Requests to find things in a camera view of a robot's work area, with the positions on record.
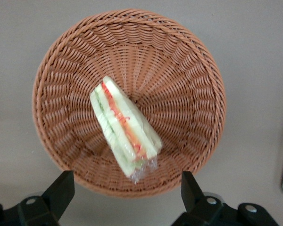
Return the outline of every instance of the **sandwich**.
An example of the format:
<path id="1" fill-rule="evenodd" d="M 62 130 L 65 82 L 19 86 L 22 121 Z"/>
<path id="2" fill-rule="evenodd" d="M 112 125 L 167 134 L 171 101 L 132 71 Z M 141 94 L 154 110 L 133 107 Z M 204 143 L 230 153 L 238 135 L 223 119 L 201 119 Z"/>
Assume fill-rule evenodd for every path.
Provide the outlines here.
<path id="1" fill-rule="evenodd" d="M 110 77 L 104 77 L 90 100 L 105 139 L 128 178 L 156 159 L 163 145 L 161 138 Z"/>

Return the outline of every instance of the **screw head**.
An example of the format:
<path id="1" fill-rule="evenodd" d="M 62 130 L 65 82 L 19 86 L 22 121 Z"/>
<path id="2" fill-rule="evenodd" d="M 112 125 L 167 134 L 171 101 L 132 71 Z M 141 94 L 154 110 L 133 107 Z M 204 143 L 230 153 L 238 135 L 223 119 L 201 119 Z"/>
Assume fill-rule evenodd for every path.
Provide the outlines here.
<path id="1" fill-rule="evenodd" d="M 29 199 L 29 200 L 26 201 L 26 204 L 27 204 L 27 205 L 33 204 L 35 201 L 36 201 L 35 198 L 31 198 L 31 199 Z"/>
<path id="2" fill-rule="evenodd" d="M 215 204 L 217 204 L 217 201 L 215 200 L 215 199 L 213 199 L 213 198 L 207 198 L 207 201 L 208 201 L 208 203 L 209 204 L 211 204 L 211 205 L 215 205 Z"/>
<path id="3" fill-rule="evenodd" d="M 252 206 L 252 205 L 246 205 L 245 209 L 247 211 L 251 212 L 251 213 L 256 213 L 257 212 L 257 209 L 254 206 Z"/>

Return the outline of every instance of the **gray surface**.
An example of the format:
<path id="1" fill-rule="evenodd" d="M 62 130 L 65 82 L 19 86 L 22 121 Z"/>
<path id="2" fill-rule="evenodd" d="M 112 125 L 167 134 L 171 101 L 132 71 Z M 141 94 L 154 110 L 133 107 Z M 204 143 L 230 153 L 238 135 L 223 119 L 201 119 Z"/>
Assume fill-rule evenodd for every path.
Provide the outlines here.
<path id="1" fill-rule="evenodd" d="M 31 113 L 35 73 L 50 45 L 86 16 L 143 8 L 195 33 L 225 82 L 226 127 L 196 176 L 200 187 L 235 208 L 240 202 L 258 203 L 283 225 L 283 0 L 154 2 L 0 0 L 0 202 L 11 207 L 60 174 L 40 144 Z M 60 222 L 164 226 L 183 211 L 180 189 L 122 200 L 76 185 Z"/>

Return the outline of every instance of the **wicker basket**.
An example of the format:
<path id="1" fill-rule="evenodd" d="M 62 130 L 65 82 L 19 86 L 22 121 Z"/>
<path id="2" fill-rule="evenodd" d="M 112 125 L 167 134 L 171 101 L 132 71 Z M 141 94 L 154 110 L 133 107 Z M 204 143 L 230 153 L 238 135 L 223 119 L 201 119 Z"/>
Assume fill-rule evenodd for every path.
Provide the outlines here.
<path id="1" fill-rule="evenodd" d="M 162 137 L 158 169 L 134 185 L 101 132 L 89 94 L 112 77 Z M 62 170 L 99 193 L 146 197 L 180 185 L 210 158 L 225 122 L 220 72 L 202 42 L 177 22 L 126 9 L 90 16 L 50 47 L 33 88 L 33 118 Z"/>

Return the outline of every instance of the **plastic wrap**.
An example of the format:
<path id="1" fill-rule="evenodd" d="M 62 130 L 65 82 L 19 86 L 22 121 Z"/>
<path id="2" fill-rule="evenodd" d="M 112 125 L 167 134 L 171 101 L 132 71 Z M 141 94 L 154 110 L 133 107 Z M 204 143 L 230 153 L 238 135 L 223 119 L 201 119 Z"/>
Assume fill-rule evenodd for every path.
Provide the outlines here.
<path id="1" fill-rule="evenodd" d="M 105 139 L 126 177 L 137 183 L 156 169 L 162 141 L 115 82 L 105 77 L 90 94 L 90 100 Z"/>

